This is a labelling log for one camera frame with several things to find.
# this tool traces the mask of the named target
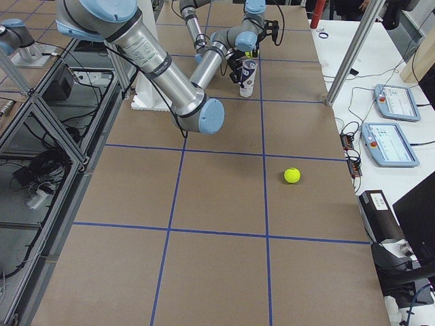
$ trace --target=white table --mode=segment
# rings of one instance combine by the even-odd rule
[[[324,29],[324,32],[329,34],[327,39],[320,38],[318,32],[312,30],[317,54],[325,76],[336,75],[358,24],[359,22],[321,20],[318,28]],[[375,23],[357,60],[353,64],[353,68],[359,71],[358,76],[377,75],[393,69],[401,60],[401,55],[382,24]],[[405,64],[402,62],[397,67],[397,70],[401,71],[404,66]],[[329,89],[333,79],[325,77],[325,80],[327,81],[326,86]],[[374,89],[377,84],[385,84],[387,81],[388,84],[396,86],[415,85],[404,83],[399,73],[393,74],[392,71],[388,71],[381,76],[359,77],[354,80],[347,80],[333,105],[335,116],[341,118],[344,123],[350,121],[358,121],[360,123],[361,121],[347,110],[351,100],[352,88],[363,87]],[[417,104],[428,103],[419,86],[413,87],[412,92]],[[351,110],[364,119],[373,100],[373,91],[355,89],[353,90]],[[397,122],[409,143],[425,143],[435,140],[435,111],[431,106],[419,107],[419,111],[421,121]],[[381,117],[377,108],[373,105],[365,122],[394,121]],[[337,126],[341,130],[340,122],[337,123]],[[355,127],[355,124],[349,126],[346,132],[354,131]],[[359,138],[358,133],[354,145],[356,149],[360,148],[363,176],[357,195],[360,195],[365,190],[382,189],[387,201],[392,205],[435,170],[435,144],[413,148],[420,161],[418,167],[380,168],[373,162],[363,142],[358,142]],[[358,186],[359,182],[359,180],[356,180],[355,185]],[[413,312],[415,315],[411,317],[411,325],[433,325],[435,320],[435,305],[416,307],[413,309]],[[403,316],[406,316],[406,309],[401,309],[401,313]]]

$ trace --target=black monitor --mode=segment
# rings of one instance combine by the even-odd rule
[[[393,205],[405,238],[422,266],[435,263],[435,172]],[[429,277],[435,283],[435,273]]]

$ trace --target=light blue joint cap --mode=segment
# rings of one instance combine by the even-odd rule
[[[72,37],[73,39],[81,39],[83,41],[91,41],[91,42],[102,42],[104,39],[99,34],[92,34],[85,31],[82,31],[81,29],[78,29],[74,26],[66,25],[58,20],[56,20],[57,23],[57,30],[59,33]]]
[[[252,51],[257,43],[257,35],[255,33],[246,31],[237,35],[236,48],[242,52]]]
[[[200,54],[195,54],[196,64],[199,65],[203,61],[203,57]]]
[[[95,17],[105,22],[126,22],[137,10],[137,0],[79,0]]]
[[[245,4],[246,12],[250,14],[258,15],[266,11],[265,0],[246,0]]]
[[[4,52],[5,55],[10,56],[14,53],[14,48],[5,42],[0,41],[0,49]]]
[[[199,114],[199,131],[202,134],[215,134],[224,124],[225,110],[223,104],[210,98]]]
[[[24,25],[24,23],[22,22],[21,19],[17,19],[17,18],[10,18],[10,19],[5,19],[3,22],[0,22],[0,24],[2,24],[4,27],[25,27],[26,25]]]

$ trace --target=wall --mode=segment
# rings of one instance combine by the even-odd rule
[[[413,11],[404,12],[404,14],[409,17],[409,20],[415,25],[416,29],[418,29],[434,7],[435,0],[420,0]],[[426,36],[433,26],[435,26],[435,15],[432,14],[421,27],[421,33]]]

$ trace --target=tennis ball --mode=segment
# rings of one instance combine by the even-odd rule
[[[284,179],[288,183],[296,183],[300,179],[300,172],[297,168],[288,168],[284,172]]]

